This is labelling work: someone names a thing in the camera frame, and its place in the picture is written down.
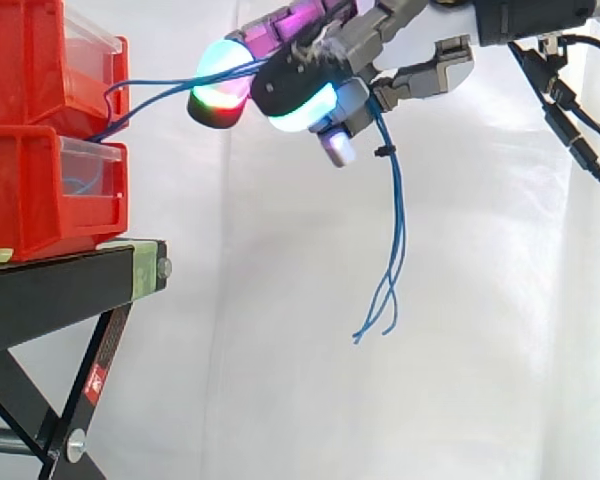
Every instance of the blue wire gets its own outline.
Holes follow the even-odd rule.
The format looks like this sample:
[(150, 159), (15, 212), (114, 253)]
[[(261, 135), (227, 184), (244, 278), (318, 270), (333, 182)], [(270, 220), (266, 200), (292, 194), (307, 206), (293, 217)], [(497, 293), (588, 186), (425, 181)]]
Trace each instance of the blue wire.
[[(144, 110), (148, 106), (154, 104), (155, 102), (162, 100), (163, 98), (169, 97), (171, 95), (175, 95), (176, 93), (180, 93), (183, 91), (187, 91), (194, 87), (199, 87), (203, 85), (209, 85), (213, 83), (226, 82), (229, 80), (234, 80), (237, 78), (248, 77), (250, 75), (254, 75), (258, 72), (260, 66), (262, 66), (266, 62), (266, 59), (254, 60), (253, 62), (245, 63), (243, 65), (239, 65), (237, 67), (231, 68), (224, 72), (216, 73), (213, 75), (207, 75), (204, 77), (194, 77), (190, 79), (184, 80), (126, 80), (124, 82), (117, 83), (111, 86), (105, 92), (105, 100), (107, 102), (107, 116), (109, 119), (109, 126), (101, 133), (94, 135), (87, 139), (90, 142), (101, 142), (105, 138), (113, 135), (116, 131), (122, 128), (134, 115), (136, 115), (139, 111)], [(155, 97), (150, 98), (149, 100), (143, 102), (132, 111), (121, 117), (115, 122), (111, 122), (112, 116), (112, 108), (111, 102), (109, 101), (109, 95), (122, 88), (126, 85), (176, 85), (174, 88), (166, 90)]]
[[(382, 117), (382, 113), (380, 107), (372, 102), (370, 105), (371, 111), (376, 119), (376, 124), (378, 126), (378, 130), (384, 140), (386, 146), (392, 146), (393, 142), (391, 140), (391, 135), (387, 128), (387, 125)], [(391, 256), (389, 259), (389, 266), (382, 277), (380, 284), (378, 285), (373, 300), (371, 302), (371, 306), (369, 308), (369, 313), (367, 314), (367, 318), (364, 322), (363, 327), (360, 331), (356, 332), (353, 335), (354, 343), (357, 345), (360, 343), (364, 335), (375, 325), (378, 319), (384, 313), (389, 299), (393, 302), (393, 321), (391, 325), (382, 332), (383, 335), (390, 334), (397, 326), (398, 323), (398, 300), (395, 292), (395, 285), (397, 283), (398, 278), (402, 272), (402, 268), (404, 266), (404, 261), (407, 253), (407, 228), (406, 228), (406, 212), (404, 208), (404, 193), (402, 190), (402, 172), (400, 168), (400, 162), (398, 161), (398, 156), (395, 152), (392, 152), (390, 155), (391, 158), (391, 169), (393, 173), (393, 200), (394, 200), (394, 216), (395, 216), (395, 224), (394, 224), (394, 236), (393, 236), (393, 245), (391, 248)], [(398, 257), (398, 250), (400, 250), (400, 260), (398, 262), (397, 268), (395, 262)], [(374, 315), (374, 310), (376, 308), (376, 304), (378, 302), (378, 297), (380, 296), (380, 292), (382, 291), (385, 283), (389, 284), (388, 291), (385, 294), (384, 300), (380, 307), (378, 308), (377, 313)]]

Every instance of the red plastic bin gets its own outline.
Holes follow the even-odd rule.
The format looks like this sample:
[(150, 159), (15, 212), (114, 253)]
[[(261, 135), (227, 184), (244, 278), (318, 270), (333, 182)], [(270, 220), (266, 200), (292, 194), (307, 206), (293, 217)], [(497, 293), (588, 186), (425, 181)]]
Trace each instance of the red plastic bin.
[[(87, 138), (107, 126), (105, 90), (128, 78), (126, 40), (62, 0), (0, 0), (0, 125)], [(114, 120), (128, 113), (128, 88), (111, 100)]]
[(127, 230), (127, 150), (0, 126), (0, 250), (27, 261), (93, 250)]

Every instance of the white backdrop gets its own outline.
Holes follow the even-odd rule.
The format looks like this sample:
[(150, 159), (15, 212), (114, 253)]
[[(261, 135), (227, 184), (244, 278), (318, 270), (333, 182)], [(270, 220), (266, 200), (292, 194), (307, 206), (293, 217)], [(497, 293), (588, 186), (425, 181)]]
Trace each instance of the white backdrop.
[[(129, 38), (135, 77), (160, 78), (192, 74), (211, 41), (279, 6), (70, 3)], [(457, 92), (387, 118), (410, 252), (398, 329), (359, 347), (392, 232), (372, 129), (342, 171), (254, 108), (217, 133), (177, 97), (120, 135), (132, 233), (166, 238), (175, 273), (134, 307), (94, 421), (108, 478), (600, 479), (600, 188), (508, 52), (476, 57)], [(586, 72), (600, 118), (599, 55)], [(55, 405), (89, 327), (16, 352)], [(25, 478), (35, 462), (0, 460), (0, 480)]]

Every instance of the screw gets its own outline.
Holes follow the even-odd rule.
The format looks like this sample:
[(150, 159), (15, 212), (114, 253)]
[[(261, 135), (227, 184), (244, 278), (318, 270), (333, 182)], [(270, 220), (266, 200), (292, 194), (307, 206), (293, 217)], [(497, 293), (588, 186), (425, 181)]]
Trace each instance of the screw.
[(168, 258), (161, 258), (158, 260), (158, 277), (162, 280), (166, 280), (173, 273), (173, 264)]
[(78, 428), (74, 430), (67, 441), (67, 460), (78, 463), (87, 451), (87, 434)]

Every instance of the metal frame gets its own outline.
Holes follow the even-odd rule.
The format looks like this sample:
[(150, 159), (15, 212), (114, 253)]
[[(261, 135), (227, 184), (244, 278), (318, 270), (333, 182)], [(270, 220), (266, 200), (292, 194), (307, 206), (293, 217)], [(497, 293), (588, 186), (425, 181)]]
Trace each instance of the metal frame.
[[(166, 287), (166, 254), (164, 242), (118, 242), (87, 254), (0, 265), (0, 417), (9, 426), (0, 428), (0, 453), (37, 457), (40, 480), (105, 479), (86, 453), (86, 436), (138, 291)], [(139, 289), (147, 272), (155, 282)], [(96, 315), (59, 415), (8, 349)]]

